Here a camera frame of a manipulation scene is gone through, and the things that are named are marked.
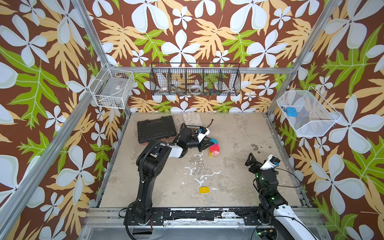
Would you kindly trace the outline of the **red wood block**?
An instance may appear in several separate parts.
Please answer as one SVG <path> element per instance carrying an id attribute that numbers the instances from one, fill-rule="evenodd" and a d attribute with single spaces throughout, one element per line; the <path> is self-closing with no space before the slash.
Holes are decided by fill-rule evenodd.
<path id="1" fill-rule="evenodd" d="M 220 152 L 220 147 L 210 148 L 210 151 L 211 152 L 213 152 L 213 151 Z"/>

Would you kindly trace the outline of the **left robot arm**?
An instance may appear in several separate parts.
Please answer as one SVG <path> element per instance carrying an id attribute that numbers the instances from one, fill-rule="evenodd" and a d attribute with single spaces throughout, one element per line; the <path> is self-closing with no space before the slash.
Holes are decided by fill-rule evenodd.
<path id="1" fill-rule="evenodd" d="M 162 172 L 168 158 L 182 158 L 189 149 L 199 152 L 215 143 L 208 137 L 209 128 L 182 124 L 179 133 L 171 142 L 152 140 L 136 161 L 139 172 L 139 188 L 135 201 L 127 207 L 125 225 L 130 222 L 147 224 L 151 219 L 152 195 L 157 176 Z"/>

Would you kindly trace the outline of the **yellow rounded wood block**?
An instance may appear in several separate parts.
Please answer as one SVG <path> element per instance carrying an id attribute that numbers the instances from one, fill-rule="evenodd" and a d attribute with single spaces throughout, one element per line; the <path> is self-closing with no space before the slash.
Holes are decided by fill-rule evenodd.
<path id="1" fill-rule="evenodd" d="M 208 194 L 210 193 L 210 188 L 206 186 L 202 186 L 199 188 L 199 194 Z"/>

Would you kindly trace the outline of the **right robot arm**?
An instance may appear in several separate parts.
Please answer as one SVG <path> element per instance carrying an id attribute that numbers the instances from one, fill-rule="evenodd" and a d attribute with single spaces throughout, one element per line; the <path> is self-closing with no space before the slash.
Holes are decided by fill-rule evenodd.
<path id="1" fill-rule="evenodd" d="M 253 186 L 259 196 L 256 213 L 260 226 L 269 230 L 257 232 L 261 240 L 316 240 L 316 235 L 299 219 L 288 201 L 280 194 L 276 168 L 280 159 L 270 154 L 262 163 L 249 153 L 245 166 L 254 174 Z"/>

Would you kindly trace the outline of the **teal wood block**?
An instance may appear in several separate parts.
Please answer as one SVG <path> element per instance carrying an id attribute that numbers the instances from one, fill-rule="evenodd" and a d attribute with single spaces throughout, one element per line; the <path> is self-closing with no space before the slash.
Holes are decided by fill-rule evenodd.
<path id="1" fill-rule="evenodd" d="M 216 140 L 216 139 L 211 139 L 210 140 L 212 143 L 214 143 L 214 145 L 217 145 L 219 142 Z"/>

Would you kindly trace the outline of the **light pink wood block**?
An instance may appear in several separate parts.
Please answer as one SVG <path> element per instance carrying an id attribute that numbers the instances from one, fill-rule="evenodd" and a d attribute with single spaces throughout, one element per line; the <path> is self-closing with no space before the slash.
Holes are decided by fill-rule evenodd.
<path id="1" fill-rule="evenodd" d="M 220 154 L 220 152 L 217 152 L 217 151 L 213 151 L 213 152 L 211 152 L 211 156 L 212 156 L 212 157 L 218 157 L 219 154 Z"/>

